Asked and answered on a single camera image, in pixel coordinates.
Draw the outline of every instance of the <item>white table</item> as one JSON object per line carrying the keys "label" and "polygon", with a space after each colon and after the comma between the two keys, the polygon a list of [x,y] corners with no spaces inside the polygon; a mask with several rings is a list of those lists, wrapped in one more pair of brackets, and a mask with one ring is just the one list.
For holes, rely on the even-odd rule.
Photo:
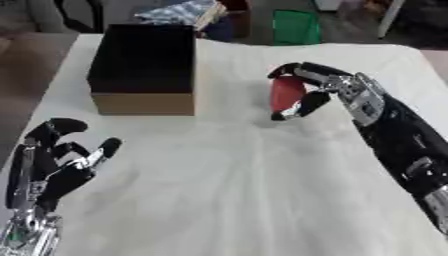
{"label": "white table", "polygon": [[124,140],[95,180],[62,200],[58,256],[446,254],[338,101],[305,119],[269,120],[268,72],[312,61],[375,76],[448,138],[438,111],[448,90],[419,51],[198,40],[195,117],[104,117],[85,81],[100,39],[80,36],[27,128],[71,117],[90,129],[67,139],[89,148]]}

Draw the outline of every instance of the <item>robot finger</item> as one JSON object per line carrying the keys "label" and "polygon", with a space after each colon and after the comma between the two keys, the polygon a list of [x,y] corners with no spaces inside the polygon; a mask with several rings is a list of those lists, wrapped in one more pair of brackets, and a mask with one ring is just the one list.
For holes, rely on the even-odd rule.
{"label": "robot finger", "polygon": [[71,152],[75,152],[83,157],[87,157],[90,155],[90,152],[86,148],[76,142],[59,144],[52,149],[51,154],[55,159],[61,159]]}
{"label": "robot finger", "polygon": [[87,124],[82,121],[70,118],[52,118],[29,132],[25,138],[32,137],[41,147],[50,149],[62,136],[85,130],[87,130]]}

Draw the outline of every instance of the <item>red ball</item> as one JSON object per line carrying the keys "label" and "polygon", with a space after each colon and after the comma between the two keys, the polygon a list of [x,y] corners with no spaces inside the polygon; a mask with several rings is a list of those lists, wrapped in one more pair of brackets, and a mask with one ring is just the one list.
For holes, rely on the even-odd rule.
{"label": "red ball", "polygon": [[278,112],[290,108],[306,94],[304,83],[297,77],[284,76],[272,81],[271,109]]}

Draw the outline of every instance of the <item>cardboard box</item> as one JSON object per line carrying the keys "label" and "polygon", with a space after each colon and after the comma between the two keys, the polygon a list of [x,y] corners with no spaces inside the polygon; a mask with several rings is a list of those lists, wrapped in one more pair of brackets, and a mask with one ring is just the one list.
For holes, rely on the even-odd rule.
{"label": "cardboard box", "polygon": [[190,26],[112,25],[87,80],[104,115],[194,115]]}

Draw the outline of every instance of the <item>green container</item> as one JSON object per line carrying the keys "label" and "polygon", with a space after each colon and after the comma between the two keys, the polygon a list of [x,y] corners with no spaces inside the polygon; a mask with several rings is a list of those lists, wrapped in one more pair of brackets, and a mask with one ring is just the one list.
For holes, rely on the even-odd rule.
{"label": "green container", "polygon": [[274,45],[309,45],[320,43],[317,16],[310,12],[275,10]]}

